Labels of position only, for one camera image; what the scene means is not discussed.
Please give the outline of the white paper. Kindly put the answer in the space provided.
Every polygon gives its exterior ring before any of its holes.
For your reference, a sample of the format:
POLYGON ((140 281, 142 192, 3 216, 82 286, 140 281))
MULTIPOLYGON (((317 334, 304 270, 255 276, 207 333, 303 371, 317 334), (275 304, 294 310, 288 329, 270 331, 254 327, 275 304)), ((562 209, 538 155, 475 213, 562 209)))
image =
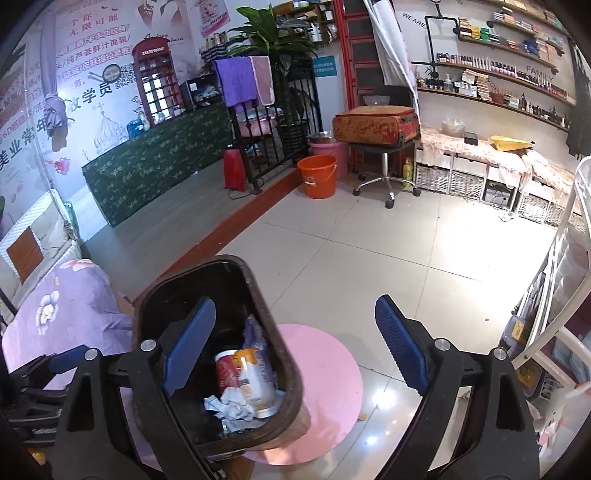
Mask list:
POLYGON ((221 421, 222 432, 225 435, 256 428, 254 410, 242 395, 238 387, 228 387, 221 398, 211 395, 204 399, 204 408, 213 412, 221 421))

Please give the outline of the red paper cup black lid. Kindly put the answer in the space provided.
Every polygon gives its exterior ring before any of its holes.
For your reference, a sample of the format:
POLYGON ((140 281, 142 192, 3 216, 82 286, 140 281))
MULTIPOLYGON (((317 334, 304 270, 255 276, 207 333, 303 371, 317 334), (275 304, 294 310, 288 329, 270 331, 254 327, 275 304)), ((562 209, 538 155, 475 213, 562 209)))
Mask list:
POLYGON ((214 356, 219 394, 228 389, 238 389, 238 370, 235 367, 236 349, 223 350, 214 356))

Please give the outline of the purple plastic snack wrapper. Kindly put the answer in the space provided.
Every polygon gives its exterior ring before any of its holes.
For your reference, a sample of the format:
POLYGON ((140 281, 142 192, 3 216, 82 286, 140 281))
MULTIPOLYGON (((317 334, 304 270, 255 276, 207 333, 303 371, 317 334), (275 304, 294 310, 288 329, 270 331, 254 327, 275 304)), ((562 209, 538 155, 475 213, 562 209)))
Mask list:
POLYGON ((266 335, 262 325, 252 315, 245 319, 245 330, 243 330, 242 335, 242 354, 245 356, 246 361, 259 365, 269 364, 269 352, 267 351, 269 345, 266 341, 266 335))

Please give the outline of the purple floral tablecloth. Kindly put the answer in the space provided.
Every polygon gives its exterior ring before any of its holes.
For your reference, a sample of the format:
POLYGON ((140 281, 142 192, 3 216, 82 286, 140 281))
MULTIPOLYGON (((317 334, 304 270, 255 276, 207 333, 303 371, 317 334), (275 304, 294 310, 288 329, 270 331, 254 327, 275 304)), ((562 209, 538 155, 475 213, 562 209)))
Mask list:
POLYGON ((107 356, 132 350, 132 305, 93 262, 54 267, 18 307, 2 349, 9 372, 84 345, 107 356))

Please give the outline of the brown cushion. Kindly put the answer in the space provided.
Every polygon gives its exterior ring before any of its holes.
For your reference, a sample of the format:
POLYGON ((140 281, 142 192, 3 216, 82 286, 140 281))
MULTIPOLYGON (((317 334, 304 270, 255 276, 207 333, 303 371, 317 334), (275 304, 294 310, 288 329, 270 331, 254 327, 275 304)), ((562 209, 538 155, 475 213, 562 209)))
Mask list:
POLYGON ((27 227, 7 248, 7 254, 21 283, 24 283, 43 261, 42 251, 30 227, 27 227))

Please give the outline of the white sofa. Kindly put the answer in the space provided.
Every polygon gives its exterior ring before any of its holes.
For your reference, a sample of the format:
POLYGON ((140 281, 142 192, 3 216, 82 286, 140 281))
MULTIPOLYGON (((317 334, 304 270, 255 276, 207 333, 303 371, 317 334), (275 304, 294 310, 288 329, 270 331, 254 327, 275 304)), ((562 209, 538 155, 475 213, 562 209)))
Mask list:
POLYGON ((57 265, 82 257, 80 242, 56 190, 42 195, 1 239, 1 320, 57 265))

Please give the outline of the pink round floor mat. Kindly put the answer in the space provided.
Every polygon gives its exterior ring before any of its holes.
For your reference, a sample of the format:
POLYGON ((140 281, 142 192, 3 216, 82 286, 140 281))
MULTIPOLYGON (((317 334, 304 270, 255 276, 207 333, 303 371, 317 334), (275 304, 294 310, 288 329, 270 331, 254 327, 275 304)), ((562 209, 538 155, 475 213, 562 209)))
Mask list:
POLYGON ((363 379, 351 352, 332 335, 297 324, 281 324, 279 330, 300 369, 311 426, 287 447, 249 451, 245 458, 293 466, 327 454, 353 430, 362 411, 363 379))

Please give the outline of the green patterned counter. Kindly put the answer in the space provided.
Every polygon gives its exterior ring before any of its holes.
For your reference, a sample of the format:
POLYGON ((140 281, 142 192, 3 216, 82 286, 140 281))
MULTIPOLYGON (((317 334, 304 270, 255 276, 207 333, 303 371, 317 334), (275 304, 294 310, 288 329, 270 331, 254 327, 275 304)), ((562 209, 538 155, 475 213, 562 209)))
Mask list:
POLYGON ((194 173, 221 160, 231 142, 221 103, 167 120, 82 167, 86 184, 114 227, 194 173))

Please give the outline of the yellow tray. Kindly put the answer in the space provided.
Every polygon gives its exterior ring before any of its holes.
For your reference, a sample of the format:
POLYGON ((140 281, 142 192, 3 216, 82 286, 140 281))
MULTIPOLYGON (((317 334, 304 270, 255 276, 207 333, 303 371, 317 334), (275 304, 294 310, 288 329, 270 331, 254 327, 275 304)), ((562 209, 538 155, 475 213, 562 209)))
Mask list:
POLYGON ((503 152, 515 152, 521 150, 531 149, 534 145, 533 141, 515 139, 512 137, 502 135, 492 135, 490 137, 492 145, 498 150, 503 152))

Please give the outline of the black swivel stool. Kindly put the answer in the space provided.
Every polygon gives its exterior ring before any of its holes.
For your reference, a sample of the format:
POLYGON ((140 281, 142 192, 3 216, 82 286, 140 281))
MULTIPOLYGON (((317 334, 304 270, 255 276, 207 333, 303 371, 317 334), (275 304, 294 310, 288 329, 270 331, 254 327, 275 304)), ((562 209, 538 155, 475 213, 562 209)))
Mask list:
POLYGON ((412 194, 415 197, 420 197, 422 194, 422 190, 419 186, 415 184, 413 178, 404 179, 395 177, 393 174, 391 174, 390 168, 391 155, 404 153, 408 148, 415 147, 415 145, 415 140, 410 140, 406 143, 402 143, 396 146, 349 143, 349 147, 351 147, 353 151, 355 151, 356 153, 376 154, 381 157, 381 173, 376 178, 367 180, 367 172, 360 172, 358 174, 358 179, 361 180, 361 183, 356 185, 355 188, 353 188, 353 196, 359 197, 362 193, 363 188, 366 188, 367 186, 374 185, 377 183, 384 183, 386 185, 385 207, 387 209, 393 209, 394 202, 396 202, 396 194, 394 193, 393 183, 396 182, 401 184, 402 186, 408 184, 411 187, 412 194))

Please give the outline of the orange plastic bucket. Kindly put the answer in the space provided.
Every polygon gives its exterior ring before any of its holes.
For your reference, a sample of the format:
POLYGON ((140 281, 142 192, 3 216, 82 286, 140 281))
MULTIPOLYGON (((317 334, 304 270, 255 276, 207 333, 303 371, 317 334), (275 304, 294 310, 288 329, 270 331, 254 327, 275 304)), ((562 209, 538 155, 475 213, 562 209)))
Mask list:
POLYGON ((297 162, 304 183, 304 193, 311 199, 328 199, 335 195, 337 160, 332 155, 308 156, 297 162))

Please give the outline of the pink plastic bucket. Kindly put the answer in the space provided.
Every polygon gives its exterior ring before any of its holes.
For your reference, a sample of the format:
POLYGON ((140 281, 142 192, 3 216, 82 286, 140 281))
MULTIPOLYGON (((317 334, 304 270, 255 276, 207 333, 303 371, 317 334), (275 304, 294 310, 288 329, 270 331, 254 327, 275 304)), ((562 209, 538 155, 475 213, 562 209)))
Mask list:
POLYGON ((349 173, 349 144, 345 142, 315 143, 310 142, 312 155, 330 155, 337 160, 335 175, 345 178, 349 173))

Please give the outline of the orange patterned suitcase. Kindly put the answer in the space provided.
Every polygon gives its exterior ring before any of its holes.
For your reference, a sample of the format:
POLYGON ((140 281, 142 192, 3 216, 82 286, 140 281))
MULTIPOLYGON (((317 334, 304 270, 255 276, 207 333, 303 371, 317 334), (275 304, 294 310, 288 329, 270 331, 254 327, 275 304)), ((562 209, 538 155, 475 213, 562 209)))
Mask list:
POLYGON ((400 146, 418 140, 420 122, 415 109, 406 106, 360 106, 332 119, 332 133, 339 142, 400 146))

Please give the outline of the red telephone booth cabinet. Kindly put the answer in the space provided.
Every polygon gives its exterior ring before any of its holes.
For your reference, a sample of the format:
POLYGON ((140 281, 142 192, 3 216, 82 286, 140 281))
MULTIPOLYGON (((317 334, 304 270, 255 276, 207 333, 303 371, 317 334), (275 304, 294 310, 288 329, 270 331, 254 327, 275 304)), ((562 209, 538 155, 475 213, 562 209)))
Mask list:
POLYGON ((150 37, 132 49, 137 89, 151 127, 181 113, 183 100, 164 37, 150 37))

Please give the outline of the black metal rack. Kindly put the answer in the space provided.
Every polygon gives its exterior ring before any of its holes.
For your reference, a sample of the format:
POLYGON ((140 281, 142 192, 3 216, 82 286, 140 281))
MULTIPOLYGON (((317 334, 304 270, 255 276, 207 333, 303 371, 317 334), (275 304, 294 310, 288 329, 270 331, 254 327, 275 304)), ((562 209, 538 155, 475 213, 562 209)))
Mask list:
POLYGON ((242 102, 228 108, 235 146, 253 193, 264 178, 283 166, 294 166, 310 152, 308 136, 322 130, 315 73, 310 58, 295 58, 287 72, 273 68, 276 102, 242 102))

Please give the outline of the purple towel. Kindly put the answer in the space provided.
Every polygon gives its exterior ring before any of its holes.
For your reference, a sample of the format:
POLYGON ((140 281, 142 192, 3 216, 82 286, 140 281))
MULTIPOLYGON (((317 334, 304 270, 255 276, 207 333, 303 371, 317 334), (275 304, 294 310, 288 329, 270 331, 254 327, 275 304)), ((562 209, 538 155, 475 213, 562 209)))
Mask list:
POLYGON ((228 107, 256 100, 256 78, 249 57, 231 57, 214 61, 228 107))

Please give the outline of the red ladder shelf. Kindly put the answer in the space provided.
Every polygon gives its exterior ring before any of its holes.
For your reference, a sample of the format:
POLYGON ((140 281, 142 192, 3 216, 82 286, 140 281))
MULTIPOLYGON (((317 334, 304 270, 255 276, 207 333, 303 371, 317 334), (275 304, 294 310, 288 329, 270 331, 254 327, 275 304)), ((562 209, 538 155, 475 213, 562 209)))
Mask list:
POLYGON ((391 104, 396 101, 396 88, 387 86, 375 42, 374 31, 365 2, 334 2, 335 21, 342 48, 342 69, 349 109, 367 105, 367 100, 391 104))

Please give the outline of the pink towel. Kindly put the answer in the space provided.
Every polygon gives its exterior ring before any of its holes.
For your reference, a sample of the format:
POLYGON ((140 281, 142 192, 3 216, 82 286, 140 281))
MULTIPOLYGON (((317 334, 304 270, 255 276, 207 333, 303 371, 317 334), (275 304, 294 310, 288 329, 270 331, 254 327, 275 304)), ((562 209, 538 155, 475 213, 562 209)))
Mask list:
POLYGON ((267 56, 250 56, 252 72, 256 81, 257 100, 263 106, 271 106, 276 101, 273 88, 273 69, 267 56))

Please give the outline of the green potted plant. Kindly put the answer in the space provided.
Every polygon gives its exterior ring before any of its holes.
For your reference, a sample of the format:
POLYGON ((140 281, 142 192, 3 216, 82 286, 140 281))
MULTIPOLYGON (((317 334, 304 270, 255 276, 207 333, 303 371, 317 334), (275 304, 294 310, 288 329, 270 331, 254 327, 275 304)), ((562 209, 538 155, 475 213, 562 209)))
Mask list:
POLYGON ((236 11, 245 22, 231 29, 231 32, 238 33, 235 36, 238 42, 228 49, 228 55, 269 58, 276 101, 283 112, 283 124, 300 123, 303 113, 297 108, 297 96, 290 93, 288 77, 294 66, 300 68, 317 55, 318 46, 305 35, 310 24, 294 18, 280 22, 271 5, 260 9, 240 6, 236 11))

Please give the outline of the white metal shelf frame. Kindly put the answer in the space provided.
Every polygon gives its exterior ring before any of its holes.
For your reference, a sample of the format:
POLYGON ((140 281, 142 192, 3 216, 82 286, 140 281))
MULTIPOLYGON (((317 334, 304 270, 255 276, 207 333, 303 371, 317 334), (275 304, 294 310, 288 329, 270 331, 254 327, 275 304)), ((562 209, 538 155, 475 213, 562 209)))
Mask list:
POLYGON ((541 267, 507 324, 505 345, 526 388, 590 380, 590 158, 575 171, 541 267))

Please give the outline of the blue wall sign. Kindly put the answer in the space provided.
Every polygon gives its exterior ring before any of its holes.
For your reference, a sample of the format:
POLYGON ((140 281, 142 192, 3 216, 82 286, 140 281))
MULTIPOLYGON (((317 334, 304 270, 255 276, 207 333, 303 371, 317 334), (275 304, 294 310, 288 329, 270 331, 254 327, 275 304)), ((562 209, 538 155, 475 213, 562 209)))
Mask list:
POLYGON ((335 77, 338 75, 335 56, 321 56, 312 58, 315 78, 335 77))

